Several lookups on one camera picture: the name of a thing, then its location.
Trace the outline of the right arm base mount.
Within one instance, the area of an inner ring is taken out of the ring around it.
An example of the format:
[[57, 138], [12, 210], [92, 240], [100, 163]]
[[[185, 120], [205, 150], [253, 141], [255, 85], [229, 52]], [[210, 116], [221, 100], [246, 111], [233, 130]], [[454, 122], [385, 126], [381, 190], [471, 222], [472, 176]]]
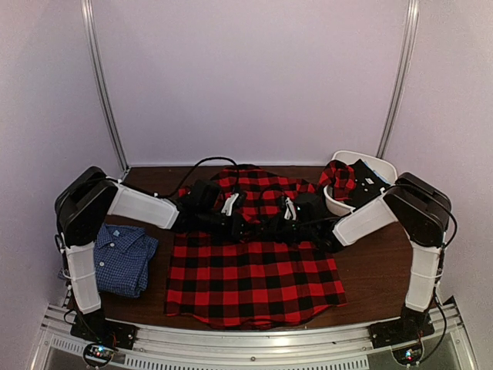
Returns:
[[398, 318], [373, 323], [368, 330], [373, 348], [419, 341], [424, 336], [434, 334], [434, 326], [428, 310], [415, 311], [405, 305], [401, 308], [401, 315]]

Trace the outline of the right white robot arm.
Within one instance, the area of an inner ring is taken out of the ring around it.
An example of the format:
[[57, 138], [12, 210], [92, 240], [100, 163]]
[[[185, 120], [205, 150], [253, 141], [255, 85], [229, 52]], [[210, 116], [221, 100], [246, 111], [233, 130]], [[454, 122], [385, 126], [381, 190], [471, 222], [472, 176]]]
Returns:
[[282, 211], [263, 220], [255, 235], [288, 244], [311, 241], [337, 253], [394, 223], [404, 229], [413, 251], [409, 287], [394, 329], [408, 341], [424, 328], [441, 278], [443, 254], [451, 242], [445, 234], [450, 224], [457, 223], [451, 201], [440, 190], [412, 173], [403, 173], [343, 216], [332, 214], [321, 196], [302, 193], [294, 200], [285, 198]]

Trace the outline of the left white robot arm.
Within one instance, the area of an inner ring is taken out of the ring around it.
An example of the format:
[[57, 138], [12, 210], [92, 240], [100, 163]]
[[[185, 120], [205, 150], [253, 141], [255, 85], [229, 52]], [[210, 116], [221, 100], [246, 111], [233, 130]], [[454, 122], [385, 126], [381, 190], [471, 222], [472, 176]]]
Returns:
[[106, 217], [126, 217], [175, 233], [202, 231], [238, 241], [246, 232], [246, 222], [237, 213], [246, 194], [235, 181], [217, 210], [216, 201], [223, 194], [219, 184], [198, 180], [188, 194], [172, 200], [113, 179], [97, 166], [77, 177], [57, 197], [55, 215], [82, 331], [94, 342], [103, 342], [111, 334], [110, 324], [103, 320], [93, 264], [96, 238]]

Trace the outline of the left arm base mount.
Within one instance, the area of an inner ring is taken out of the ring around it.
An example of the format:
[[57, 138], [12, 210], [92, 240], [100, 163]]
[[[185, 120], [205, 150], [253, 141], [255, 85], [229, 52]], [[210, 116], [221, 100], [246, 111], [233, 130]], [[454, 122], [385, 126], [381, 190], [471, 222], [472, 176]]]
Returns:
[[137, 334], [135, 325], [107, 320], [101, 312], [77, 315], [70, 330], [74, 337], [110, 348], [132, 350]]

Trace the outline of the red black plaid shirt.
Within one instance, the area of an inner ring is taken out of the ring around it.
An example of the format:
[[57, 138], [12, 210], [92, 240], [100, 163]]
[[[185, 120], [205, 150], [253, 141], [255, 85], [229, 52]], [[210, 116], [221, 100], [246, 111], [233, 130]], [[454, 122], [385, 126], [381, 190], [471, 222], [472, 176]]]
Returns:
[[[281, 195], [316, 194], [338, 170], [328, 165], [317, 184], [254, 165], [240, 169], [246, 192], [240, 214], [259, 226], [280, 211]], [[314, 241], [250, 239], [233, 243], [203, 232], [175, 234], [166, 281], [166, 316], [190, 316], [215, 329], [298, 326], [347, 303], [336, 251]]]

